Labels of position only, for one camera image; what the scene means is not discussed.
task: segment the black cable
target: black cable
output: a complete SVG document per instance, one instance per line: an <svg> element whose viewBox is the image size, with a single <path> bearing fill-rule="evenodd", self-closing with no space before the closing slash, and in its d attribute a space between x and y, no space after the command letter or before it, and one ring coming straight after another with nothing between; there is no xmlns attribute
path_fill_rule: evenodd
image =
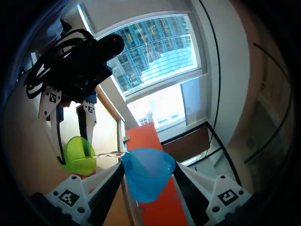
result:
<svg viewBox="0 0 301 226"><path fill-rule="evenodd" d="M282 71L282 73L285 75L287 82L290 85L290 95L289 95L289 103L287 105L287 109L285 112L285 115L282 119L282 121L280 122L280 125L278 126L278 128L275 130L274 134L268 139L268 141L259 149L257 150L254 154L252 154L247 160L244 161L244 163L248 163L251 159L253 159L254 157L256 157L257 155L259 155L271 142L272 140L276 137L276 135L279 133L279 131L281 130L288 114L289 114L289 110L290 110L290 106L292 103L292 88L291 88L291 84L290 84L290 80L288 75L285 73L284 69L281 67L281 65L277 62L277 60L271 55L269 54L264 48L262 48L260 45L253 43L254 46L256 46L257 48L259 48L261 51L263 51L278 67L279 69Z"/></svg>
<svg viewBox="0 0 301 226"><path fill-rule="evenodd" d="M64 42L61 42L66 37L68 37L69 35L76 33L76 32L81 33L84 36L84 38L76 37L76 38L71 38L71 39L65 40ZM27 78L24 82L24 85L26 85L26 94L27 94L28 98L29 99L35 98L37 95L39 95L45 89L45 86L42 86L41 88L39 88L38 90L36 90L32 93L29 92L29 91L33 90L35 87L37 87L38 85L43 83L43 76L50 69L50 68L45 68L41 73L38 74L42 65L45 65L45 63L47 63L49 61L49 59L64 58L66 55L68 55L73 50L73 49L70 49L64 53L62 52L61 55L58 55L57 54L58 51L61 51L63 48L69 47L69 46L73 47L73 46L76 46L77 44L79 44L81 41L93 40L93 39L94 39L94 37L85 29L76 29L76 30L73 30L73 31L65 34L60 39L56 40L52 44L52 47L49 48L40 57L40 59L32 66L32 68L28 71Z"/></svg>
<svg viewBox="0 0 301 226"><path fill-rule="evenodd" d="M216 38L216 34L215 34L215 31L214 31L214 28L213 28L213 24L212 24L212 21L211 21L211 18L209 16L209 13L207 12L204 4L202 3L201 0L199 0L199 2L201 3L205 13L206 13L206 16L209 20L209 23L210 23L210 27L211 27L211 30L213 32L213 37L214 37L214 41L215 41L215 46L216 46L216 53L217 53L217 64L218 64L218 68L219 68L219 95L218 95L218 98L217 98L217 107L216 107L216 114L215 114L215 120L214 120L214 125L213 125L213 129L215 129L215 126L216 126L216 121L217 121L217 115L218 115L218 112L219 112L219 100L220 100L220 83L221 83L221 75L220 75L220 58L219 58L219 46L217 44L217 38ZM210 141L209 141L209 146L211 144L211 141L212 141L212 137L213 135L211 134L211 138L210 138Z"/></svg>

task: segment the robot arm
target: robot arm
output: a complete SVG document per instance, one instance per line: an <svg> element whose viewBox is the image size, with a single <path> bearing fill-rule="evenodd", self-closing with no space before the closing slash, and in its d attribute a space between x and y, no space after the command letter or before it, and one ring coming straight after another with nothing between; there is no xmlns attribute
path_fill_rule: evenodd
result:
<svg viewBox="0 0 301 226"><path fill-rule="evenodd" d="M59 162L64 165L66 162L59 127L59 124L64 120L63 107L59 106L61 100L62 91L47 86L41 94L39 119L50 121L52 143L57 152ZM84 98L82 104L76 108L81 137L85 138L90 144L92 144L93 129L97 123L94 107L96 101L96 92L94 92L93 95Z"/></svg>
<svg viewBox="0 0 301 226"><path fill-rule="evenodd" d="M216 225L251 197L225 175L211 179L179 162L173 174L195 225ZM102 225L123 176L122 162L83 180L71 175L46 199L80 225Z"/></svg>

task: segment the screw hole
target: screw hole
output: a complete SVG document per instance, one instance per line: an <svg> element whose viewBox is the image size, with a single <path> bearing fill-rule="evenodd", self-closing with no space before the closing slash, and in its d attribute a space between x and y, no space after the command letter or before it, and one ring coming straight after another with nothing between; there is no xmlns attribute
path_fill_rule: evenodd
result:
<svg viewBox="0 0 301 226"><path fill-rule="evenodd" d="M213 207L212 212L214 212L214 213L219 212L219 207L218 206Z"/></svg>
<svg viewBox="0 0 301 226"><path fill-rule="evenodd" d="M83 214L83 213L85 212L85 209L84 209L83 207L79 207L79 208L78 208L78 212L79 212L80 214Z"/></svg>

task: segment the orange board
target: orange board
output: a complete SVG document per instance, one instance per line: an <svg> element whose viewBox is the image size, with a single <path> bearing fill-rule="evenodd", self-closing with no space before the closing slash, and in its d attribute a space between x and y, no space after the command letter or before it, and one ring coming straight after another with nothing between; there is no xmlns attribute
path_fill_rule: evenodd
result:
<svg viewBox="0 0 301 226"><path fill-rule="evenodd" d="M126 135L130 136L130 139L126 142L128 151L136 148L154 148L163 151L152 122L128 130ZM188 226L181 200L172 178L169 179L161 195L154 202L138 203L138 205L144 208L141 211L141 217L145 226Z"/></svg>

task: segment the window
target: window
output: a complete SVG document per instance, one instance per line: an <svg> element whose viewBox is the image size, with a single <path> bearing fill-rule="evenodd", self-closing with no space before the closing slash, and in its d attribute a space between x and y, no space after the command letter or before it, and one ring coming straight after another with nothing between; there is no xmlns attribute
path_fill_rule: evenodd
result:
<svg viewBox="0 0 301 226"><path fill-rule="evenodd" d="M157 132L185 121L179 84L131 102L128 107L140 125L153 122Z"/></svg>
<svg viewBox="0 0 301 226"><path fill-rule="evenodd" d="M114 31L124 38L125 49L108 65L125 97L158 81L200 68L187 20L182 15L152 18Z"/></svg>

